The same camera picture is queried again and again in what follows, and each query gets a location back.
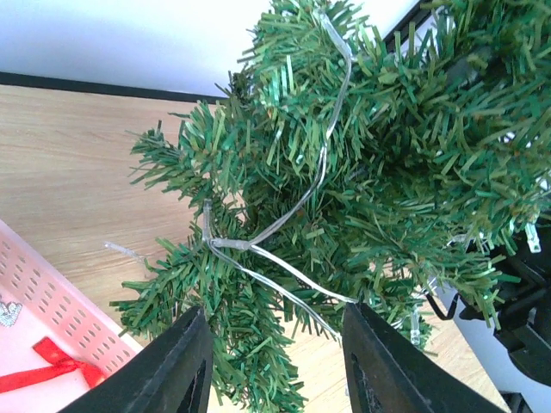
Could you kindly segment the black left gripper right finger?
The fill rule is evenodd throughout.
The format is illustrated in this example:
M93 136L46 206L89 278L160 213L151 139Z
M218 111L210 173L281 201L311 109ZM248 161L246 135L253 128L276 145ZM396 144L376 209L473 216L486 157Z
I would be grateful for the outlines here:
M346 305L342 344L354 412L501 411L418 351L365 304Z

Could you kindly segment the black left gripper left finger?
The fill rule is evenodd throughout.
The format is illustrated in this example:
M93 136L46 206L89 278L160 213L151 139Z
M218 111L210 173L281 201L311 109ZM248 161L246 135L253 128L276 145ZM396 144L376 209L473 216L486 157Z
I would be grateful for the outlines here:
M214 339L202 307L188 309L169 329L65 413L207 411Z

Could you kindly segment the pink perforated plastic basket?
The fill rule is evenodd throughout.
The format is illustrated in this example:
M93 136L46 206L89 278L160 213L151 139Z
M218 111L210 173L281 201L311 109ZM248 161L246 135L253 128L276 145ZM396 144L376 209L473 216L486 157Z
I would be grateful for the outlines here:
M49 367L33 346L51 339L107 377L142 347L7 224L1 225L1 374Z

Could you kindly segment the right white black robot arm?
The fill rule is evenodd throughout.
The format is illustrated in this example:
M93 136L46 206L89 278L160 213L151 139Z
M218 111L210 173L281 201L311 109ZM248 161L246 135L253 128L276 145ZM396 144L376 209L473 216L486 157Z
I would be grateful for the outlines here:
M550 217L536 224L541 250L527 235L515 236L517 253L497 263L504 280L496 304L500 327L487 327L482 313L453 288L438 288L442 320L452 320L513 412L550 411Z

